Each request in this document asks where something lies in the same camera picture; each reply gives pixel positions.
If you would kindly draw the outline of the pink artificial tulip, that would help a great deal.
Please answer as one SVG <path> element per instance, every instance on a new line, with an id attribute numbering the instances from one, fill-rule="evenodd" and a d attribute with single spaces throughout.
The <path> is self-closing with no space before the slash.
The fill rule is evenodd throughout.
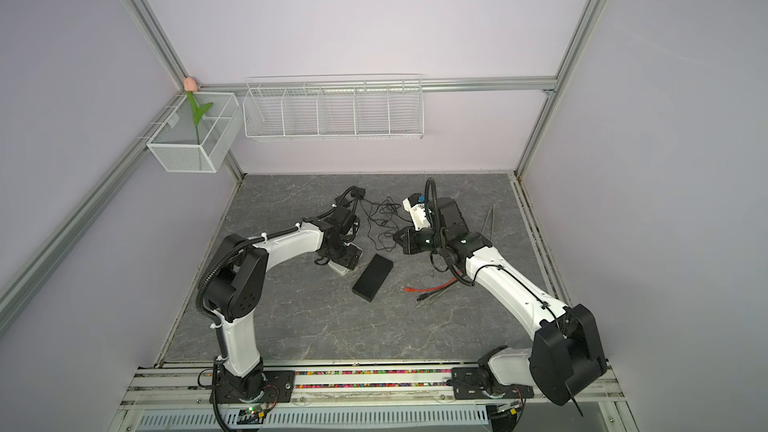
<path id="1" fill-rule="evenodd" d="M 189 103 L 190 110 L 192 112 L 192 122 L 195 129 L 196 143 L 200 145 L 201 139 L 200 139 L 200 133 L 199 133 L 199 124 L 202 118 L 212 108 L 213 103 L 208 102 L 208 103 L 200 104 L 197 101 L 196 93 L 199 91 L 199 87 L 194 78 L 185 77 L 183 80 L 183 86 L 184 86 L 187 102 Z"/>

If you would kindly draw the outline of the white mesh box basket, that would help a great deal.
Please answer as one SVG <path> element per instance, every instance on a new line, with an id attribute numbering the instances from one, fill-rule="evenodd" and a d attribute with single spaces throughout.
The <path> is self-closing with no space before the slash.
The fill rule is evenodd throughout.
<path id="1" fill-rule="evenodd" d="M 197 92 L 196 98 L 200 104 L 213 103 L 199 124 L 200 145 L 186 95 L 148 139 L 150 152 L 168 172 L 216 173 L 243 127 L 243 111 L 235 94 Z"/>

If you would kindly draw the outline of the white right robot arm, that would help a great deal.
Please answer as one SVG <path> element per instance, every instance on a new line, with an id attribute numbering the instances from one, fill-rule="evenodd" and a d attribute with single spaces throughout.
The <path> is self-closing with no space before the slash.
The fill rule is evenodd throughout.
<path id="1" fill-rule="evenodd" d="M 513 387 L 537 387 L 562 406 L 608 370 L 596 319 L 584 305 L 570 306 L 525 277 L 492 241 L 467 225 L 458 204 L 437 194 L 434 179 L 402 202 L 411 224 L 395 235 L 408 255 L 443 259 L 454 282 L 487 290 L 525 329 L 528 352 L 500 346 L 477 362 L 475 383 L 456 385 L 500 398 Z"/>

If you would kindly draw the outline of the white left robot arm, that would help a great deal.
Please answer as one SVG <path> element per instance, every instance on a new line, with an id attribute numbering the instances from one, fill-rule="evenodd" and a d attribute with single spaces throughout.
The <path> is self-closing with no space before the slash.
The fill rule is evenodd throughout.
<path id="1" fill-rule="evenodd" d="M 267 272 L 288 260 L 315 253 L 315 263 L 344 276 L 362 255 L 354 244 L 356 214 L 365 190 L 351 186 L 331 209 L 277 232 L 246 238 L 230 234 L 220 243 L 200 278 L 196 308 L 212 320 L 220 355 L 216 359 L 212 401 L 236 403 L 266 399 L 268 379 L 257 347 L 254 310 Z"/>

